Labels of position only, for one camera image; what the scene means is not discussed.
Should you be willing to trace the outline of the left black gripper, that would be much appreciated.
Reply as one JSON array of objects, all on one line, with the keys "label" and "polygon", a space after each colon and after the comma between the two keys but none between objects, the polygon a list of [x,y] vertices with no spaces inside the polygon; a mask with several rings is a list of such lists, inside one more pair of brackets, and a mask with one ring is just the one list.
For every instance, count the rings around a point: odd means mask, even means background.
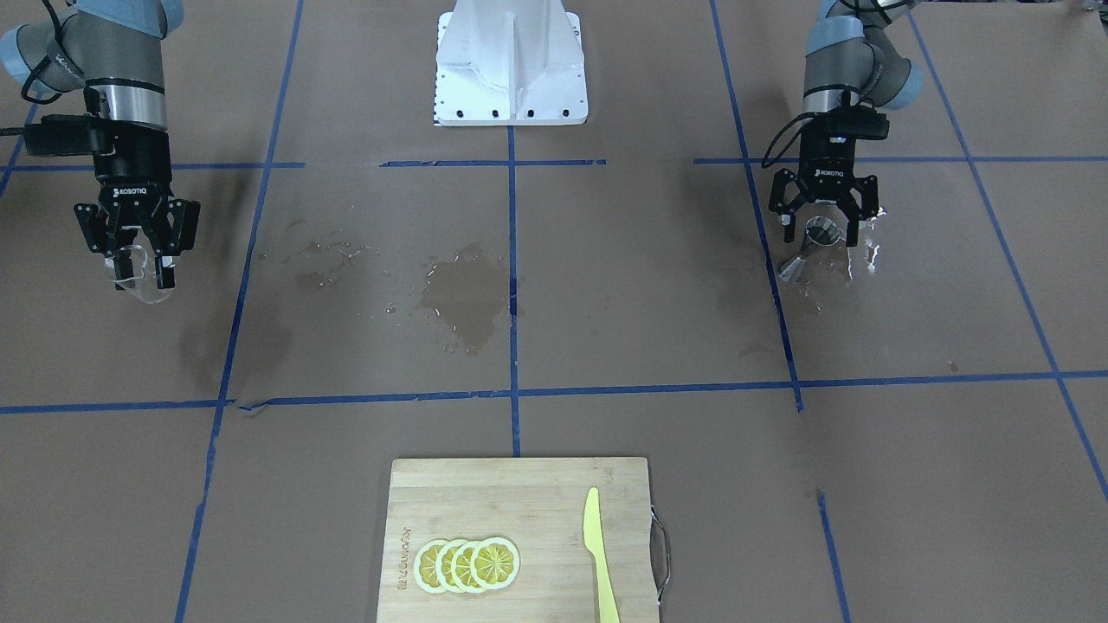
[{"label": "left black gripper", "polygon": [[[818,130],[801,130],[798,173],[777,170],[772,178],[769,210],[783,226],[783,243],[796,241],[796,212],[804,204],[835,204],[847,217],[847,248],[859,244],[863,222],[879,212],[879,178],[876,175],[855,178],[856,137],[831,135]],[[796,182],[798,193],[786,197]]]}]

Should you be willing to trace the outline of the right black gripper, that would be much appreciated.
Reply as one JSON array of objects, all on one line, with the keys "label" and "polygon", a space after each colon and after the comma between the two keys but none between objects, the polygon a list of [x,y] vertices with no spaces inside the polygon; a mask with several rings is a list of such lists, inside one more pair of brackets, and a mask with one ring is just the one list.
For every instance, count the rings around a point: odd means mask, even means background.
[{"label": "right black gripper", "polygon": [[91,149],[98,202],[78,202],[73,213],[88,249],[106,261],[107,277],[116,292],[125,292],[126,251],[119,243],[119,206],[107,208],[114,188],[129,188],[123,197],[146,202],[154,221],[156,284],[177,286],[175,266],[194,248],[199,225],[199,202],[171,200],[170,134],[155,129],[92,129]]}]

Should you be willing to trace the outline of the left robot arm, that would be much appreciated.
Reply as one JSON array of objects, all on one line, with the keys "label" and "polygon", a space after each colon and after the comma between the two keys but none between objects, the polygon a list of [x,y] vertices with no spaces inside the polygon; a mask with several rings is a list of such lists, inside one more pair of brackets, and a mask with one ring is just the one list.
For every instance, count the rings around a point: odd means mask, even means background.
[{"label": "left robot arm", "polygon": [[779,131],[796,126],[796,170],[774,173],[769,210],[796,241],[796,213],[832,204],[847,217],[847,247],[858,245],[863,221],[879,213],[879,178],[859,177],[860,141],[889,137],[885,110],[909,106],[924,83],[922,68],[903,57],[886,34],[917,1],[823,1],[808,33],[803,110]]}]

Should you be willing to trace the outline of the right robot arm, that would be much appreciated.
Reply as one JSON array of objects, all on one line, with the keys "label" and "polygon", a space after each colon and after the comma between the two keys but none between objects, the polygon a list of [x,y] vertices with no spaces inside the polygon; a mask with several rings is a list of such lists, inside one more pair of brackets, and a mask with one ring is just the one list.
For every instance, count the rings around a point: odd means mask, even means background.
[{"label": "right robot arm", "polygon": [[3,129],[32,157],[90,157],[100,185],[73,212],[88,249],[106,261],[117,289],[151,279],[175,287],[175,268],[198,229],[198,202],[171,188],[162,43],[184,19],[178,1],[44,3],[47,19],[3,35],[3,68],[24,101],[47,106],[66,93],[81,115],[45,115]]}]

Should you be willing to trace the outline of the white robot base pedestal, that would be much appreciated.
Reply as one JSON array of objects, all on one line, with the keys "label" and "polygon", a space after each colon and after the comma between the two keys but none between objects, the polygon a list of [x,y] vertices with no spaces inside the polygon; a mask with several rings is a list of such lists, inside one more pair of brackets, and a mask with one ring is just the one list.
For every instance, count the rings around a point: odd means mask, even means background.
[{"label": "white robot base pedestal", "polygon": [[438,17],[435,62],[438,126],[589,118],[581,20],[561,1],[458,1]]}]

